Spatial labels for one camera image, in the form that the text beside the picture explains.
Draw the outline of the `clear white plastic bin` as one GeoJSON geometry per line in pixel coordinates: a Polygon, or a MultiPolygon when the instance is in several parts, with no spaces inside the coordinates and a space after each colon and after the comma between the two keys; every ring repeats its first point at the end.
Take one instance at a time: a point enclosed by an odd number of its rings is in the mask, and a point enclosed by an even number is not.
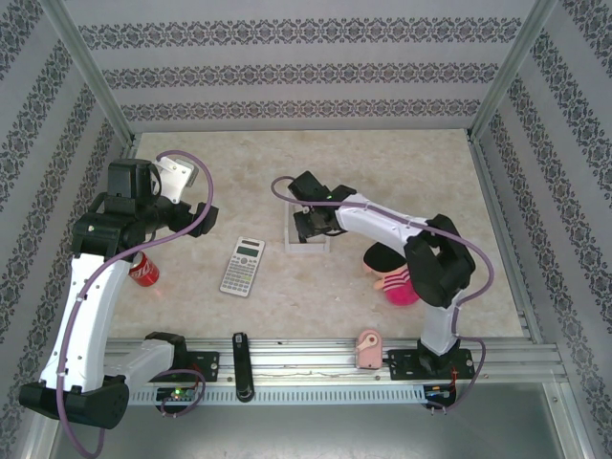
{"type": "Polygon", "coordinates": [[[294,214],[297,206],[288,202],[284,203],[284,250],[290,254],[320,254],[329,253],[331,249],[331,238],[319,235],[301,242],[295,228],[294,214]]]}

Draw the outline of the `grey scientific calculator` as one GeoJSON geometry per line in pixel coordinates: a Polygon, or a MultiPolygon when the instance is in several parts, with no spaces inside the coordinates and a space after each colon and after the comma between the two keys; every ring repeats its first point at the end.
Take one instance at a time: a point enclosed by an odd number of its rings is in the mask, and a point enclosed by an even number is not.
{"type": "Polygon", "coordinates": [[[262,240],[240,236],[229,258],[219,291],[248,297],[265,248],[266,243],[262,240]]]}

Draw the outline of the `red soda can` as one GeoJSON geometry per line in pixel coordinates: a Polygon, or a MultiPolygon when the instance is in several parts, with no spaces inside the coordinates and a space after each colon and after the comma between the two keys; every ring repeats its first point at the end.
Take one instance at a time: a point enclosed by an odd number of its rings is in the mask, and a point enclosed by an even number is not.
{"type": "Polygon", "coordinates": [[[143,251],[138,251],[128,275],[139,286],[151,287],[159,280],[160,271],[148,255],[143,251]]]}

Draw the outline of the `pink striped plush doll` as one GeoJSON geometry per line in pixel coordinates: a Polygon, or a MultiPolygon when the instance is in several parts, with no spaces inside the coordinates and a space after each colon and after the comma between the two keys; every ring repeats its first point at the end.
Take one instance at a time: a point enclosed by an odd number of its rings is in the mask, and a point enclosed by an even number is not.
{"type": "Polygon", "coordinates": [[[380,242],[373,244],[364,253],[362,265],[367,273],[377,278],[373,288],[390,304],[407,307],[420,300],[405,258],[393,249],[380,242]]]}

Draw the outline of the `pink tape dispenser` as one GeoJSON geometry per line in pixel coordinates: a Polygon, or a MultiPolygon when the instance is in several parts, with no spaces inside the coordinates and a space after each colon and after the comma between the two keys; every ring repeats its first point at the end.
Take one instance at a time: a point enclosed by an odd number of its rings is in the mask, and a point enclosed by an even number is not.
{"type": "Polygon", "coordinates": [[[383,339],[373,329],[364,330],[356,340],[356,367],[378,370],[383,366],[383,339]]]}

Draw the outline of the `black stapler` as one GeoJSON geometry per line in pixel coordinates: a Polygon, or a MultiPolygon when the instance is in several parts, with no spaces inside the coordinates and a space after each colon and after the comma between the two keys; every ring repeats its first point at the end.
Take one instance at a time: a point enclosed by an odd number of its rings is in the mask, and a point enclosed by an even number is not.
{"type": "Polygon", "coordinates": [[[254,397],[254,383],[246,333],[235,333],[232,336],[232,354],[236,397],[239,402],[248,403],[254,397]]]}

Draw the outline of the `green lit circuit board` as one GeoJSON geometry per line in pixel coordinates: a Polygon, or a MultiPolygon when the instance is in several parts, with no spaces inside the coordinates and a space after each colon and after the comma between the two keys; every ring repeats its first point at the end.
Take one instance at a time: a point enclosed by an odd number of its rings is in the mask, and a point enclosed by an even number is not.
{"type": "Polygon", "coordinates": [[[199,387],[158,387],[155,402],[157,404],[161,404],[162,402],[190,404],[197,399],[200,393],[199,387]]]}

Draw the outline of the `small circuit board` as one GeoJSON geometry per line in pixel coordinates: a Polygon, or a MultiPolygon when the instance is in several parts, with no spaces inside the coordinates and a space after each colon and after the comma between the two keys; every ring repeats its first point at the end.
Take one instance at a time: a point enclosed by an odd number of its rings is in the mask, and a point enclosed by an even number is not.
{"type": "Polygon", "coordinates": [[[452,404],[456,400],[456,388],[452,384],[425,385],[426,399],[432,403],[452,404]]]}

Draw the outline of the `aluminium mounting rail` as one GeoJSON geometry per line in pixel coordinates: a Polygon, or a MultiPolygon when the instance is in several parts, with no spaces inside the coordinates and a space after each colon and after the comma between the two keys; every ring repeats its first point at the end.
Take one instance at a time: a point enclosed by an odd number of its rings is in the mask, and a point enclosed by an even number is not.
{"type": "MultiPolygon", "coordinates": [[[[526,338],[484,339],[486,357],[478,383],[566,383],[568,374],[555,344],[526,338]]],[[[141,339],[109,339],[105,362],[136,350],[141,339]]],[[[218,383],[234,377],[231,338],[187,339],[189,350],[219,353],[218,383]]],[[[391,384],[387,368],[360,370],[355,364],[355,339],[254,339],[249,337],[255,385],[391,384]]],[[[415,349],[416,339],[384,339],[385,353],[415,349]]]]}

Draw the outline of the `aluminium frame post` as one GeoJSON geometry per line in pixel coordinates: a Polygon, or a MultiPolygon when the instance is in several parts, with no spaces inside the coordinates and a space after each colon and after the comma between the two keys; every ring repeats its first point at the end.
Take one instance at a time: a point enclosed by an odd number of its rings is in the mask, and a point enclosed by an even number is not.
{"type": "Polygon", "coordinates": [[[121,144],[130,151],[136,134],[130,128],[102,71],[94,60],[64,0],[38,0],[59,38],[71,55],[81,76],[92,90],[106,118],[119,135],[121,144]]]}
{"type": "Polygon", "coordinates": [[[488,123],[507,89],[515,78],[523,60],[536,41],[540,31],[548,20],[558,0],[535,0],[533,7],[525,18],[516,39],[499,68],[492,86],[484,96],[482,103],[467,130],[468,140],[475,142],[482,136],[488,123]]]}

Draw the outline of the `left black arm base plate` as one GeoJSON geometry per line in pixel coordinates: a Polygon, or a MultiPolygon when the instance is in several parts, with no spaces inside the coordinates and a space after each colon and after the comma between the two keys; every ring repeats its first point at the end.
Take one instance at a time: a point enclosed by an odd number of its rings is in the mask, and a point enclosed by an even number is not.
{"type": "Polygon", "coordinates": [[[188,351],[188,369],[200,372],[207,383],[216,383],[220,354],[216,351],[188,351]]]}

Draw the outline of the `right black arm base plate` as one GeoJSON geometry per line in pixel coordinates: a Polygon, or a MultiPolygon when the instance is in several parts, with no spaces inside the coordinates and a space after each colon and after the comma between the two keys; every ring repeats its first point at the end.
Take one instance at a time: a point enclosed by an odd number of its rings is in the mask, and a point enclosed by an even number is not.
{"type": "Polygon", "coordinates": [[[438,369],[423,366],[416,349],[389,350],[386,362],[392,381],[450,381],[453,377],[470,380],[475,374],[473,358],[468,349],[459,349],[438,369]]]}

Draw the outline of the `aluminium side rail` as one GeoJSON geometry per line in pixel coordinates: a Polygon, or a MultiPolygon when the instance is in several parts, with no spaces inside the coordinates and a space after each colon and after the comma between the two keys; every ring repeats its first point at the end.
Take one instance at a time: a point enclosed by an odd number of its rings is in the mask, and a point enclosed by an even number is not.
{"type": "Polygon", "coordinates": [[[466,137],[515,309],[517,314],[523,317],[525,321],[525,328],[527,329],[525,336],[529,337],[535,344],[554,344],[558,346],[556,337],[546,332],[542,326],[530,282],[523,272],[521,256],[516,251],[514,236],[508,228],[503,203],[499,200],[499,189],[489,171],[482,148],[470,131],[466,132],[466,137]]]}

